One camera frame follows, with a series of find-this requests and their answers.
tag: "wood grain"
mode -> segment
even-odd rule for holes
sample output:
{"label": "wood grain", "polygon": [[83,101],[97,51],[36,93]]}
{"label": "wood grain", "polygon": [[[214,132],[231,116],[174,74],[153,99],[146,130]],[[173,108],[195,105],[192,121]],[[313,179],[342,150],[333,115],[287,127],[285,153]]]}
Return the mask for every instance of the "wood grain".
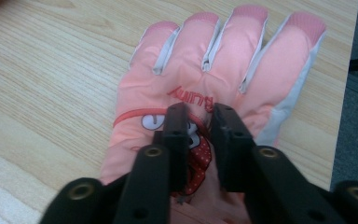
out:
{"label": "wood grain", "polygon": [[[247,1],[267,7],[267,42],[295,10],[327,36],[280,137],[312,182],[329,188],[358,1]],[[224,21],[243,1],[0,0],[0,223],[36,223],[63,185],[98,177],[117,84],[145,28],[198,11]]]}

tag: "printed logo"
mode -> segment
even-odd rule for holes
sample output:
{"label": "printed logo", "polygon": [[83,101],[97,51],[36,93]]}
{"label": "printed logo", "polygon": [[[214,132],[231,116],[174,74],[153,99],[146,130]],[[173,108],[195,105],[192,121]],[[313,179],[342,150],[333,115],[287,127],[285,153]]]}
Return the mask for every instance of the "printed logo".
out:
{"label": "printed logo", "polygon": [[203,106],[206,112],[211,113],[213,110],[213,97],[204,96],[201,93],[194,91],[185,91],[182,86],[175,88],[172,91],[167,92],[167,95],[170,95],[173,98],[177,98],[183,102]]}

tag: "glove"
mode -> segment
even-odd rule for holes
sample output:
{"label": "glove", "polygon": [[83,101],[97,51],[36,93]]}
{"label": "glove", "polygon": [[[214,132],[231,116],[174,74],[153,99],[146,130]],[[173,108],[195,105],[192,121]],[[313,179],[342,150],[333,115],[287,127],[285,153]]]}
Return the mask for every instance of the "glove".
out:
{"label": "glove", "polygon": [[[102,167],[104,184],[131,170],[137,150],[162,129],[168,106],[186,102],[189,179],[181,193],[192,195],[188,206],[194,211],[215,214],[216,220],[246,220],[238,195],[218,188],[208,141],[213,103],[234,107],[256,143],[272,145],[295,106],[325,31],[319,18],[297,12],[260,50],[267,16],[263,7],[241,6],[222,29],[210,12],[191,16],[181,27],[162,21],[146,29],[118,86],[117,118]],[[197,214],[190,210],[179,213]]]}

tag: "cartoon print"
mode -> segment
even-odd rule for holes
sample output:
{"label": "cartoon print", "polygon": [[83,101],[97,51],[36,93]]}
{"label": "cartoon print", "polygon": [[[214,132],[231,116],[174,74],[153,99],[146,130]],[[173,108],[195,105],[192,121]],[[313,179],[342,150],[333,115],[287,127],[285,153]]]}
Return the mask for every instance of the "cartoon print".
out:
{"label": "cartoon print", "polygon": [[[142,125],[150,131],[155,131],[164,124],[164,115],[145,115]],[[190,121],[187,124],[189,136],[188,170],[185,195],[193,194],[205,179],[205,172],[212,159],[211,146],[208,140],[198,132],[197,125]]]}

